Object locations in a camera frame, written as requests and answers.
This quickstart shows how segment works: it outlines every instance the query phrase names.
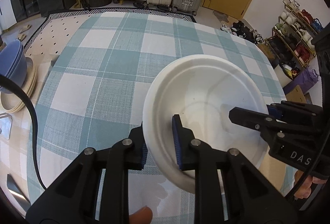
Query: slipper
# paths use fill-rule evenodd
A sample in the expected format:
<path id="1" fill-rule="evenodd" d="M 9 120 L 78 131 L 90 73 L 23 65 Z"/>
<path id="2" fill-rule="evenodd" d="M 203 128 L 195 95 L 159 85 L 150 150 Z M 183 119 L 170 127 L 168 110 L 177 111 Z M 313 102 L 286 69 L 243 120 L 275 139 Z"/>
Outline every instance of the slipper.
<path id="1" fill-rule="evenodd" d="M 26 38 L 26 35 L 25 34 L 19 34 L 18 36 L 17 36 L 17 39 L 19 40 L 19 41 L 22 41 L 22 40 L 24 40 Z"/>
<path id="2" fill-rule="evenodd" d="M 19 33 L 21 34 L 21 33 L 25 32 L 26 30 L 28 30 L 28 29 L 30 29 L 30 28 L 31 28 L 31 25 L 25 25 L 25 26 L 23 26 L 23 28 L 19 31 Z"/>

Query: stack of blue bowls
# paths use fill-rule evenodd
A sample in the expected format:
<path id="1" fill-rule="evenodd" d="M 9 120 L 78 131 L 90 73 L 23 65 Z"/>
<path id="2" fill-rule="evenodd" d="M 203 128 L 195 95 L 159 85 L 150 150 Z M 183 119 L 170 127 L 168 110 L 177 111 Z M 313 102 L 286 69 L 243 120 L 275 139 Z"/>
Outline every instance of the stack of blue bowls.
<path id="1" fill-rule="evenodd" d="M 24 83 L 27 64 L 23 46 L 19 40 L 14 40 L 0 52 L 0 74 L 15 82 L 19 87 Z M 4 87 L 0 92 L 11 94 Z"/>

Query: black and white rug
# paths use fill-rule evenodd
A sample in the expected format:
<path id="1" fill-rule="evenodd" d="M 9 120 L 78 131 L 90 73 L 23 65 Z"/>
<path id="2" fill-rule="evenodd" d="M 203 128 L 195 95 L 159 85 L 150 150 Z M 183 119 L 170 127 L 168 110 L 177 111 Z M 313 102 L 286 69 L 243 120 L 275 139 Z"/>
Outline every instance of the black and white rug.
<path id="1" fill-rule="evenodd" d="M 51 12 L 46 20 L 41 24 L 41 26 L 34 32 L 31 38 L 27 41 L 24 48 L 27 49 L 37 38 L 38 34 L 46 27 L 46 25 L 54 19 L 58 18 L 65 18 L 70 16 L 77 16 L 77 15 L 85 15 L 85 14 L 96 14 L 96 13 L 103 13 L 103 12 L 135 12 L 135 13 L 144 13 L 144 14 L 154 14 L 160 16 L 167 16 L 182 19 L 185 21 L 196 23 L 196 20 L 192 15 L 178 13 L 178 12 L 162 12 L 154 9 L 139 9 L 139 8 L 121 8 L 121 7 L 114 7 L 114 8 L 95 8 L 91 9 L 90 11 L 86 10 L 59 10 Z"/>

